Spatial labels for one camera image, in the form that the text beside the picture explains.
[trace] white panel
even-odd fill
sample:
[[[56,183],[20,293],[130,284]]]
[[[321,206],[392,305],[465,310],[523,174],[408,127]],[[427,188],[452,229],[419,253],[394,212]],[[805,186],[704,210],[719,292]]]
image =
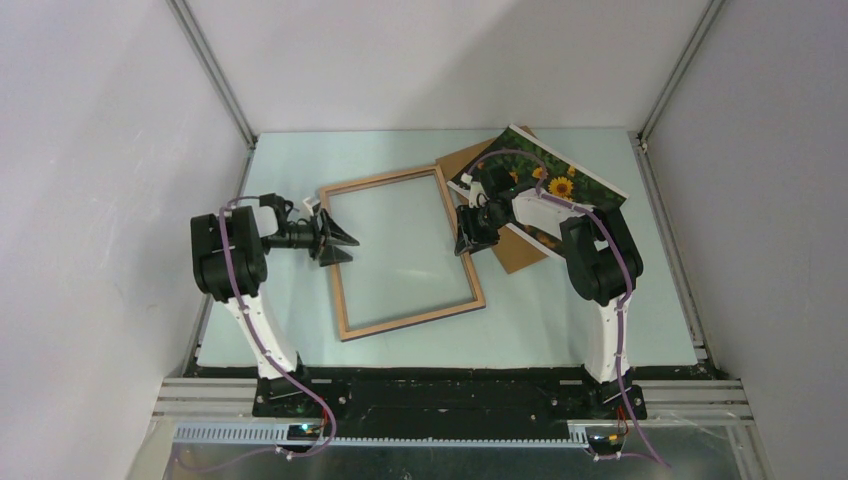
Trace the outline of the white panel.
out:
[[[0,6],[0,477],[123,478],[245,149],[168,6]]]
[[[649,141],[779,479],[848,471],[846,25],[842,0],[729,2]]]
[[[637,129],[706,0],[191,2],[259,132]]]

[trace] metal profile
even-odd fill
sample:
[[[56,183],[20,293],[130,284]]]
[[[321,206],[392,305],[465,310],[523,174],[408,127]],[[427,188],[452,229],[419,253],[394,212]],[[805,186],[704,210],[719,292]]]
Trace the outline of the metal profile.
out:
[[[759,445],[759,433],[754,426],[728,426],[727,440],[736,468],[742,480],[770,480],[774,478]]]
[[[639,131],[639,137],[641,139],[647,140],[651,136],[651,133],[654,132],[654,128],[656,128],[657,122],[660,117],[662,117],[665,107],[668,105],[669,99],[674,94],[674,91],[677,90],[680,80],[686,74],[686,70],[689,69],[689,65],[692,63],[692,58],[694,58],[698,49],[701,48],[704,38],[712,28],[725,3],[727,3],[726,0],[710,0],[704,8],[704,12],[701,14],[701,18],[698,19],[698,24],[695,26],[695,31],[692,32],[692,35],[689,37],[689,41],[686,42],[686,47],[677,59],[677,63],[674,65],[671,75],[669,75],[668,80],[666,80],[665,85],[663,85],[663,88],[660,91],[659,97],[657,97],[657,100],[654,102],[654,106],[651,108],[651,113],[648,114],[648,118],[645,120],[642,129]]]
[[[639,381],[648,410],[646,426],[752,426],[754,417],[737,380]],[[304,419],[254,418],[256,380],[166,379],[153,419],[180,422],[303,423]],[[569,428],[614,426],[615,420],[570,420]]]
[[[236,124],[236,128],[238,128],[242,140],[244,140],[247,148],[252,149],[256,145],[256,134],[253,132],[253,129],[250,128],[250,124],[247,122],[247,118],[236,100],[233,89],[227,81],[227,78],[224,76],[221,66],[215,59],[215,55],[212,53],[212,48],[209,46],[209,42],[206,40],[203,30],[200,28],[197,18],[195,18],[194,13],[191,11],[188,1],[168,0],[168,5],[170,5],[171,10],[174,13],[174,17],[176,17],[177,23],[180,24],[180,28],[182,28],[183,33],[185,33],[192,50],[194,50],[194,53],[197,55],[200,65],[203,67],[206,75],[209,76],[209,80],[212,82],[212,87],[215,89],[215,92],[224,104],[224,108],[226,108],[230,118]]]
[[[692,295],[689,278],[683,268],[683,259],[680,255],[680,249],[677,247],[677,240],[671,227],[668,210],[660,194],[656,173],[651,166],[648,154],[642,149],[639,136],[635,132],[630,132],[630,141],[633,146],[633,154],[636,157],[636,164],[639,167],[639,174],[642,176],[642,184],[645,185],[645,190],[648,193],[648,203],[651,205],[651,210],[657,221],[657,229],[663,244],[663,250],[665,250],[665,255],[668,259],[669,268],[671,269],[671,276],[677,290],[677,297],[680,300],[680,305],[683,307],[683,316],[686,318],[686,323],[689,325],[689,331],[692,334],[692,344],[695,346],[696,356],[699,360],[709,358],[716,364],[715,359],[710,355],[711,352],[705,338],[704,327],[701,323],[701,317],[698,314],[694,296]]]

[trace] purple cable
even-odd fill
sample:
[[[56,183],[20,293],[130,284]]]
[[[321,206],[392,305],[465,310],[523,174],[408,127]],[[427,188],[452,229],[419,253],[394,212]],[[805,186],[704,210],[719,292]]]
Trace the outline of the purple cable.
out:
[[[592,450],[592,447],[589,447],[587,449],[587,453],[589,453],[589,455],[597,458],[598,460],[620,460],[622,458],[642,458],[642,459],[645,459],[645,460],[650,460],[652,462],[656,461],[656,459],[653,458],[652,456],[645,455],[644,453],[638,453],[638,452],[622,453],[621,455],[598,455],[597,453],[595,453],[594,450]]]
[[[468,169],[468,171],[466,173],[468,173],[470,175],[471,171],[474,169],[474,167],[476,167],[480,162],[482,162],[483,160],[485,160],[489,157],[493,157],[495,155],[501,155],[501,154],[522,155],[524,157],[531,158],[536,163],[538,163],[539,166],[542,167],[543,173],[542,173],[541,178],[539,178],[539,182],[536,183],[536,195],[538,195],[539,198],[543,198],[543,199],[552,201],[554,203],[558,203],[558,204],[560,204],[560,205],[562,205],[562,206],[564,206],[568,209],[574,210],[575,212],[581,213],[581,214],[589,217],[589,219],[592,220],[592,222],[598,227],[598,230],[600,230],[601,234],[604,236],[604,239],[609,244],[610,250],[612,251],[612,254],[615,257],[615,261],[618,263],[618,267],[621,269],[621,272],[624,274],[624,285],[626,287],[626,292],[624,293],[624,296],[622,296],[616,304],[616,311],[618,312],[618,342],[617,342],[617,345],[616,345],[617,348],[616,348],[616,352],[615,352],[616,380],[618,382],[618,388],[621,391],[621,398],[624,402],[624,406],[625,406],[625,408],[627,408],[627,413],[630,415],[630,419],[633,422],[633,427],[639,433],[639,436],[642,438],[642,441],[645,443],[645,446],[648,448],[648,451],[651,452],[651,457],[648,457],[646,455],[641,455],[641,454],[622,454],[622,456],[628,456],[628,457],[635,456],[635,457],[640,457],[640,458],[642,458],[642,457],[650,458],[651,460],[659,463],[660,465],[662,465],[666,468],[671,468],[671,465],[669,465],[669,463],[666,462],[660,456],[659,453],[657,453],[654,446],[648,440],[648,436],[645,435],[645,431],[642,430],[642,426],[639,425],[639,420],[636,419],[636,413],[633,411],[633,405],[630,404],[630,398],[627,397],[627,389],[624,387],[624,379],[621,377],[621,356],[624,354],[624,310],[623,310],[623,308],[624,308],[624,303],[630,298],[631,295],[633,295],[633,281],[630,279],[630,272],[628,272],[628,270],[627,270],[627,264],[624,263],[624,258],[621,256],[621,251],[618,249],[618,245],[616,245],[615,241],[613,241],[612,235],[610,235],[609,231],[604,226],[604,223],[601,221],[601,219],[599,219],[597,217],[597,215],[595,215],[591,210],[589,210],[588,208],[585,208],[581,205],[578,205],[576,203],[569,202],[568,200],[565,200],[564,198],[560,198],[560,197],[542,192],[541,186],[542,186],[542,182],[548,177],[548,168],[547,168],[547,166],[545,166],[544,162],[542,162],[542,160],[539,157],[537,157],[536,155],[534,155],[532,153],[524,152],[524,151],[521,151],[521,150],[513,150],[513,149],[495,150],[494,152],[489,152],[486,155],[483,155],[480,158],[478,158],[477,160],[475,160],[474,163],[471,164],[471,167]]]
[[[253,342],[256,344],[256,347],[259,349],[259,351],[261,351],[265,355],[265,358],[268,360],[268,363],[270,363],[271,366],[273,366],[274,369],[277,370],[277,372],[279,372],[280,375],[282,375],[292,385],[297,387],[303,393],[312,397],[312,399],[318,402],[318,404],[321,405],[321,408],[323,408],[324,411],[327,412],[327,416],[330,419],[330,436],[327,437],[327,440],[324,441],[324,443],[318,446],[313,446],[312,448],[303,453],[287,451],[287,456],[289,458],[311,457],[313,455],[321,453],[321,451],[327,448],[327,445],[329,445],[330,442],[332,442],[336,438],[336,416],[333,415],[333,411],[330,409],[330,406],[327,405],[327,402],[325,402],[323,398],[318,396],[315,392],[310,390],[302,383],[295,380],[294,377],[292,377],[289,372],[286,371],[285,367],[280,365],[277,360],[274,359],[272,355],[270,355],[270,352],[265,350],[265,346],[262,345],[262,341],[259,339],[259,335],[256,333],[256,329],[253,326],[253,322],[251,322],[250,320],[250,315],[248,314],[249,309],[247,305],[245,305],[244,300],[242,300],[241,298],[241,292],[239,291],[238,284],[236,282],[235,268],[233,267],[233,257],[230,252],[230,239],[227,237],[227,221],[225,214],[227,210],[232,209],[239,200],[249,198],[253,199],[256,197],[235,198],[233,200],[230,200],[226,206],[221,207],[221,210],[218,212],[218,225],[221,229],[221,246],[224,249],[224,262],[227,264],[227,275],[230,279],[230,288],[232,288],[233,295],[236,298],[236,302],[238,302],[239,304],[239,310],[241,310],[242,314],[244,315],[244,323],[245,325],[247,325],[247,329],[250,331],[250,337],[253,339]]]
[[[527,157],[530,160],[533,160],[534,162],[539,164],[540,167],[542,167],[542,176],[539,177],[539,181],[536,182],[536,195],[541,195],[541,193],[542,193],[542,183],[545,181],[546,178],[548,178],[548,167],[545,166],[545,162],[543,162],[541,158],[537,157],[536,155],[533,155],[532,153],[525,152],[523,150],[515,150],[515,149],[512,149],[512,148],[502,148],[500,150],[495,150],[494,152],[489,152],[489,153],[483,155],[482,157],[478,158],[477,160],[474,160],[474,163],[472,163],[471,166],[468,167],[468,171],[466,171],[465,173],[467,173],[468,175],[471,175],[471,172],[474,170],[474,167],[476,167],[480,162],[482,162],[483,160],[486,160],[487,158],[494,157],[495,155],[510,155],[510,154],[511,155],[520,155],[522,157]]]

